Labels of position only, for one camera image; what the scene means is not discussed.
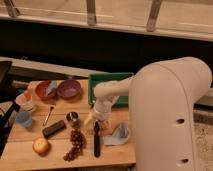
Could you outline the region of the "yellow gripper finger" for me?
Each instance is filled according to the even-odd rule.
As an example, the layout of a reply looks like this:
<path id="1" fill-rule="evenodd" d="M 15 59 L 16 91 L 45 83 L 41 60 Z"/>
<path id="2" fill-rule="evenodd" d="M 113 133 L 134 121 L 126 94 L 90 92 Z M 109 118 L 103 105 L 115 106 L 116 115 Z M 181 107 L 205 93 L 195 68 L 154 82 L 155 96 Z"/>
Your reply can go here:
<path id="1" fill-rule="evenodd" d="M 108 130 L 111 127 L 110 121 L 105 120 L 101 122 L 101 129 L 102 130 Z"/>
<path id="2" fill-rule="evenodd" d="M 92 122 L 94 120 L 93 114 L 89 113 L 87 118 L 84 121 L 84 126 L 87 126 L 90 122 Z"/>

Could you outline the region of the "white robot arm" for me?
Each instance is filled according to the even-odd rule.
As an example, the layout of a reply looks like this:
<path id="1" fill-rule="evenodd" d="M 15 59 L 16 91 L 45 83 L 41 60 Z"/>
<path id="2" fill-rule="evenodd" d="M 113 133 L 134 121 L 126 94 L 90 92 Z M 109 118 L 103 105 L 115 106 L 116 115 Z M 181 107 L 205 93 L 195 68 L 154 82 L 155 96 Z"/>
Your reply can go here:
<path id="1" fill-rule="evenodd" d="M 121 81 L 93 89 L 92 115 L 105 121 L 116 96 L 126 95 L 137 171 L 199 171 L 194 104 L 210 89 L 210 67 L 195 57 L 149 64 Z"/>

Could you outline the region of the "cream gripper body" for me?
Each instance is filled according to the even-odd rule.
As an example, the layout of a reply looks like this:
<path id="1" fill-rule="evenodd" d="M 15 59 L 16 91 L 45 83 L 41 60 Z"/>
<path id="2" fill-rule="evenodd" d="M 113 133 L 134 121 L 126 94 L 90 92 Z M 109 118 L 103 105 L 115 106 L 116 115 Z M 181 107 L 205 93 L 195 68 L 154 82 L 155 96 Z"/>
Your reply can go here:
<path id="1" fill-rule="evenodd" d="M 96 101 L 93 109 L 92 115 L 95 120 L 106 121 L 111 113 L 112 103 L 109 101 Z"/>

